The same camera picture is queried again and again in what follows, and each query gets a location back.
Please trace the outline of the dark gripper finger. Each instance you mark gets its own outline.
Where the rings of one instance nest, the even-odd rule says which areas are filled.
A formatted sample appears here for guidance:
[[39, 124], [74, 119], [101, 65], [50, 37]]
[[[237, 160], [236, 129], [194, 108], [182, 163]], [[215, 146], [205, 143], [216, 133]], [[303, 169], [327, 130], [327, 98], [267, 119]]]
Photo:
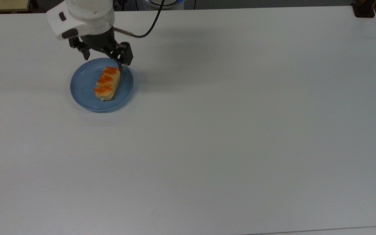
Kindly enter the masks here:
[[128, 42], [117, 43], [111, 52], [111, 57], [117, 62], [121, 72], [124, 66], [129, 66], [133, 61], [134, 55], [131, 45]]
[[76, 44], [76, 49], [82, 53], [85, 60], [88, 60], [90, 57], [89, 47], [84, 43], [78, 40]]

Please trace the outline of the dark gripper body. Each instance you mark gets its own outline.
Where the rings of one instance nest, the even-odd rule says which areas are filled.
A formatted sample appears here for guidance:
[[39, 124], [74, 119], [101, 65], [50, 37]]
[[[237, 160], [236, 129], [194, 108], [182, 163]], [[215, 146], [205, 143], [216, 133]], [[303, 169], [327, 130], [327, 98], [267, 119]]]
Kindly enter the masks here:
[[72, 37], [69, 39], [69, 46], [74, 49], [87, 48], [98, 52], [102, 49], [112, 52], [117, 48], [117, 44], [113, 28], [110, 28], [108, 31], [101, 34]]

